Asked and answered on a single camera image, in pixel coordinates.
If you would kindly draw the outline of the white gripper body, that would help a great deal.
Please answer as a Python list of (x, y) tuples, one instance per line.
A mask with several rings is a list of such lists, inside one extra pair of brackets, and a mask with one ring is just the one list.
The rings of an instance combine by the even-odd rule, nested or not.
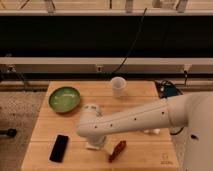
[(88, 143), (100, 147), (100, 150), (104, 150), (109, 155), (113, 153), (113, 150), (115, 148), (115, 144), (110, 141), (106, 136), (98, 137), (95, 139), (89, 139)]

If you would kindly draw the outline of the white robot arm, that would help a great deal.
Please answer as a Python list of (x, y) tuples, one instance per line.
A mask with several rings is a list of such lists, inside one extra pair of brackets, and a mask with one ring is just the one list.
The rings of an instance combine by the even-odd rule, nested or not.
[(183, 171), (213, 171), (213, 92), (162, 98), (112, 115), (85, 105), (77, 134), (100, 147), (108, 134), (187, 127)]

